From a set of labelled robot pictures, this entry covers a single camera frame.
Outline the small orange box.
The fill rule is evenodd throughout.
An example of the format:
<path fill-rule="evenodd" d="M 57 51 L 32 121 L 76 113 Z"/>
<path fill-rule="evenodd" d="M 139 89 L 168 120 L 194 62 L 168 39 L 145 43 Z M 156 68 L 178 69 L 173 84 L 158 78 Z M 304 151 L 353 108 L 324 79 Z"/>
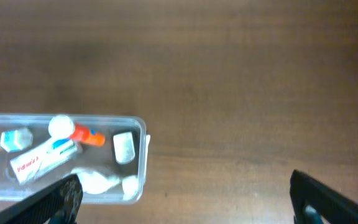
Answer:
<path fill-rule="evenodd" d="M 18 152 L 30 147 L 33 134 L 28 128 L 11 129 L 0 132 L 0 151 Z"/>

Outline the orange tube white cap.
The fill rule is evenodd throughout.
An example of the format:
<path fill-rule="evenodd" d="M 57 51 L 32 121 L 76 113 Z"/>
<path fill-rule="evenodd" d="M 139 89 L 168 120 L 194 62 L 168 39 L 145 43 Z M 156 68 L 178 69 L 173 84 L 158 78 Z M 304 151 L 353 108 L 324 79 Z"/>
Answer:
<path fill-rule="evenodd" d="M 54 139 L 71 139 L 91 146 L 103 146 L 106 142 L 104 134 L 74 122 L 69 116 L 54 116 L 48 125 L 48 132 Z"/>

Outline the white Panadol box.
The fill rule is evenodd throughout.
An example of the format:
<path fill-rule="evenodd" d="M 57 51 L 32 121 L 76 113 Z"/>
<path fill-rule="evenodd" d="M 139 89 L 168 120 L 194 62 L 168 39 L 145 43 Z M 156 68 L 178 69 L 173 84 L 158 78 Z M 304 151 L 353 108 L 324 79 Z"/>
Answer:
<path fill-rule="evenodd" d="M 41 145 L 10 160 L 20 185 L 27 184 L 81 154 L 81 145 L 71 139 L 48 139 Z"/>

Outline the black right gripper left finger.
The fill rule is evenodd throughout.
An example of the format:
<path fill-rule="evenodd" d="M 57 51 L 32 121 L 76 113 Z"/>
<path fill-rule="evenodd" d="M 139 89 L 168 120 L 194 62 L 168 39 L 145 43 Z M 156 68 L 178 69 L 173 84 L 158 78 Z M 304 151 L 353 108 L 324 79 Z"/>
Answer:
<path fill-rule="evenodd" d="M 76 174 L 49 185 L 0 212 L 0 223 L 74 224 L 83 198 Z"/>

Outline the clear plastic container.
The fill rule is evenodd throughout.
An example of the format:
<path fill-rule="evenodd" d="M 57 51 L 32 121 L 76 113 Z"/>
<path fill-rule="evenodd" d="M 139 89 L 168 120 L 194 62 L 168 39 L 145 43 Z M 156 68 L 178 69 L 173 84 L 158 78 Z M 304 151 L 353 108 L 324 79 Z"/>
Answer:
<path fill-rule="evenodd" d="M 71 114 L 69 117 L 76 123 L 82 124 L 93 131 L 104 134 L 106 142 L 103 146 L 91 146 L 78 142 L 83 151 L 81 154 L 58 166 L 32 182 L 20 185 L 13 173 L 10 160 L 41 145 L 52 138 L 48 125 L 52 119 L 50 114 L 0 114 L 0 132 L 28 128 L 33 134 L 33 143 L 27 149 L 18 152 L 0 151 L 0 201 L 21 201 L 46 186 L 71 175 L 70 172 L 79 167 L 98 170 L 106 176 L 117 174 L 113 153 L 112 137 L 117 133 L 135 131 L 139 139 L 138 191 L 133 198 L 125 199 L 122 183 L 108 191 L 93 195 L 83 194 L 83 203 L 87 204 L 132 204 L 140 199 L 147 172 L 147 153 L 150 137 L 146 133 L 144 121 L 131 116 L 101 116 Z"/>

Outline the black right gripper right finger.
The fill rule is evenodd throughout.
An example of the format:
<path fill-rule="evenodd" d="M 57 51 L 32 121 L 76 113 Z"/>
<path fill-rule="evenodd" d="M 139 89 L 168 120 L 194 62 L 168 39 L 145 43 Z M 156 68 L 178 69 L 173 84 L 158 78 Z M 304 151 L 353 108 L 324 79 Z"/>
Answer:
<path fill-rule="evenodd" d="M 294 222 L 358 223 L 358 204 L 308 174 L 294 170 L 290 178 Z"/>

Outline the dark bottle white cap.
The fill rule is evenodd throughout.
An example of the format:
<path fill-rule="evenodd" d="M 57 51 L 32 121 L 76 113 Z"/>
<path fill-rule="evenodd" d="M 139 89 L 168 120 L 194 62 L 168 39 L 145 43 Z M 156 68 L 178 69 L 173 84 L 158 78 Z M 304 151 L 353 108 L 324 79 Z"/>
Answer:
<path fill-rule="evenodd" d="M 124 198 L 130 199 L 138 191 L 139 139 L 135 131 L 117 133 L 112 137 L 113 153 Z"/>

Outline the white pump bottle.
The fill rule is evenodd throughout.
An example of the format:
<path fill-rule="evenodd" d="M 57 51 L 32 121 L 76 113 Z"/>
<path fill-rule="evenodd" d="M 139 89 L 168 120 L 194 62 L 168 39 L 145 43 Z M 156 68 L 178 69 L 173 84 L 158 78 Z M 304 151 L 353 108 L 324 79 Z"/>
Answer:
<path fill-rule="evenodd" d="M 82 189 L 87 194 L 101 194 L 121 183 L 121 178 L 114 173 L 106 176 L 98 170 L 85 167 L 75 168 L 70 174 L 78 176 Z"/>

